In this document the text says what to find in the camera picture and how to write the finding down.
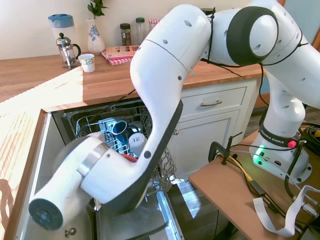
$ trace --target wire rack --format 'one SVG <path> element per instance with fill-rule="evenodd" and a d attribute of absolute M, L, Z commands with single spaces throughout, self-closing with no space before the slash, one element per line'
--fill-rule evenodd
<path fill-rule="evenodd" d="M 145 106 L 135 106 L 117 109 L 112 106 L 109 112 L 96 113 L 83 116 L 76 121 L 75 133 L 78 137 L 90 133 L 101 132 L 104 134 L 105 143 L 120 154 L 128 154 L 136 157 L 128 144 L 122 144 L 111 132 L 112 126 L 118 121 L 126 121 L 127 124 L 141 122 L 141 133 L 148 139 L 152 131 L 152 119 Z M 156 192 L 167 192 L 172 181 L 176 179 L 176 166 L 166 147 L 159 159 L 157 167 L 152 173 L 146 195 Z"/>

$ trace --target yellow cable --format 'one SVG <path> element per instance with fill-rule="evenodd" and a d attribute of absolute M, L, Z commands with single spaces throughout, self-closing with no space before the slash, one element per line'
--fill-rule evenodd
<path fill-rule="evenodd" d="M 232 156 L 228 157 L 231 161 L 233 161 L 240 169 L 241 171 L 244 173 L 245 178 L 248 180 L 248 182 L 252 182 L 252 177 L 246 172 L 246 170 L 244 170 L 244 168 L 238 163 L 237 160 L 235 160 Z"/>

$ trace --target blue mug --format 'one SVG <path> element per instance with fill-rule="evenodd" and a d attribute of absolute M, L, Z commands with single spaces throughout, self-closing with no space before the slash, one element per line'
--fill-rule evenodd
<path fill-rule="evenodd" d="M 139 129 L 135 125 L 128 125 L 127 122 L 123 120 L 118 121 L 111 129 L 111 133 L 124 145 L 127 145 L 131 135 L 137 132 L 139 132 Z"/>

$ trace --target jar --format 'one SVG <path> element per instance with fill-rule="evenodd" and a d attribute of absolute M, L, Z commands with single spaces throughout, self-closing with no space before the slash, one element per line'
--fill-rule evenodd
<path fill-rule="evenodd" d="M 159 23 L 159 19 L 149 19 L 149 29 L 150 32 L 152 31 L 152 29 L 154 29 L 154 27 Z"/>
<path fill-rule="evenodd" d="M 122 39 L 122 46 L 129 46 L 131 45 L 131 28 L 129 23 L 121 23 L 121 39 Z"/>
<path fill-rule="evenodd" d="M 136 39 L 137 39 L 137 45 L 142 44 L 142 42 L 145 40 L 147 36 L 147 29 L 145 25 L 145 19 L 143 17 L 137 17 L 135 19 L 136 22 Z"/>

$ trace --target dishwasher door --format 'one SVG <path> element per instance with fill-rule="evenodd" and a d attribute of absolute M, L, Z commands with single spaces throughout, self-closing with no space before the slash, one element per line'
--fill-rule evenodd
<path fill-rule="evenodd" d="M 102 207 L 96 223 L 97 240 L 183 239 L 163 192 L 145 196 L 138 208 L 116 217 L 108 217 Z"/>

